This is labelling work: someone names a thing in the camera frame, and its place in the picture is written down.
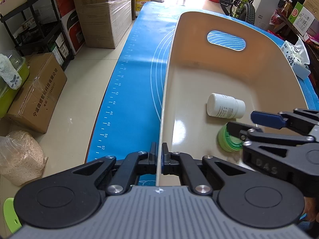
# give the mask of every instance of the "black metal shelf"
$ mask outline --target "black metal shelf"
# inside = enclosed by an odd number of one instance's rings
[[[50,49],[50,46],[49,46],[49,42],[51,41],[51,39],[55,36],[55,34],[57,32],[61,32],[62,35],[63,35],[63,38],[64,38],[64,42],[68,48],[68,51],[69,51],[69,55],[67,56],[67,58],[65,59],[64,63],[62,64],[62,69],[65,70],[65,68],[67,67],[67,65],[69,64],[70,60],[73,60],[74,59],[74,55],[73,55],[73,51],[71,49],[71,46],[70,46],[70,43],[69,43],[69,40],[67,39],[65,33],[64,33],[64,30],[63,30],[63,26],[62,26],[62,23],[61,23],[61,20],[60,20],[60,16],[59,16],[59,13],[55,7],[55,3],[54,3],[54,0],[51,0],[51,3],[52,3],[52,8],[53,8],[53,11],[54,11],[54,14],[55,14],[55,17],[56,17],[56,25],[50,30],[50,32],[45,36],[44,35],[44,32],[42,30],[42,27],[41,27],[41,24],[38,20],[38,17],[36,16],[35,14],[35,11],[33,9],[33,4],[35,2],[37,2],[38,0],[27,0],[24,4],[20,5],[19,7],[13,9],[11,12],[9,12],[8,14],[6,14],[5,16],[2,16],[0,14],[0,21],[4,24],[8,34],[10,35],[13,43],[15,44],[15,49],[18,50],[20,52],[20,54],[22,56],[24,56],[22,50],[32,50],[32,51],[37,51],[37,50],[34,50],[35,48],[41,48],[41,51],[45,51],[45,50],[48,50],[49,52],[51,51]],[[26,17],[24,15],[24,10],[25,9],[28,9],[30,8],[30,11],[31,11],[31,14],[34,18],[34,21],[37,25],[37,28],[39,29],[39,33],[41,35],[41,39],[36,41],[36,42],[32,42],[32,43],[29,43],[29,44],[23,44],[23,45],[19,45],[17,43],[17,41],[15,40],[15,38],[13,37],[6,21],[9,20],[10,18],[12,18],[13,16],[21,13],[22,16],[23,16],[23,19],[26,20]]]
[[[25,2],[24,4],[20,5],[19,7],[13,9],[11,12],[9,12],[8,14],[6,14],[5,16],[1,15],[1,19],[0,21],[2,23],[4,23],[5,21],[9,20],[10,18],[12,18],[13,16],[17,15],[20,12],[23,12],[24,10],[30,8],[30,6],[32,6],[34,3],[36,3],[38,0],[28,0],[27,2]]]
[[[47,34],[47,36],[44,39],[41,39],[37,42],[32,42],[29,44],[25,44],[22,46],[16,46],[16,50],[23,50],[23,49],[31,49],[34,47],[41,47],[41,46],[45,46],[52,38],[53,36],[59,31],[61,30],[62,24],[58,23],[51,31],[49,34]]]

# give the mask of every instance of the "towel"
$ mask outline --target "towel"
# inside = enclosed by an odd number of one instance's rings
[[[21,76],[14,69],[9,58],[3,54],[0,54],[0,76],[13,90],[19,89],[22,84]]]

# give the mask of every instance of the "green box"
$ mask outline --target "green box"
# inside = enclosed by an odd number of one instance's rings
[[[314,21],[315,16],[311,14],[301,3],[297,3],[294,9],[292,10],[291,15],[288,17],[288,20],[296,28],[296,30],[304,36]]]

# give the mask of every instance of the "tile floor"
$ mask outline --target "tile floor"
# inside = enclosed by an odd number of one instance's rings
[[[219,4],[208,0],[165,0],[165,4],[179,4],[204,8],[221,13]],[[55,107],[45,135],[30,132],[48,156],[43,176],[83,164],[95,119],[116,62],[132,28],[125,33],[119,46],[112,49],[96,49],[84,46],[70,62],[65,73],[68,81]],[[0,135],[21,129],[1,120]],[[4,177],[0,180],[0,207],[5,199],[14,197],[19,187]],[[0,235],[10,234],[0,215]]]

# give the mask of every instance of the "green bottle cap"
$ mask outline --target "green bottle cap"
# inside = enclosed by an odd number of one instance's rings
[[[229,153],[237,152],[242,148],[242,141],[239,138],[231,136],[227,132],[226,125],[218,132],[217,140],[221,148]]]

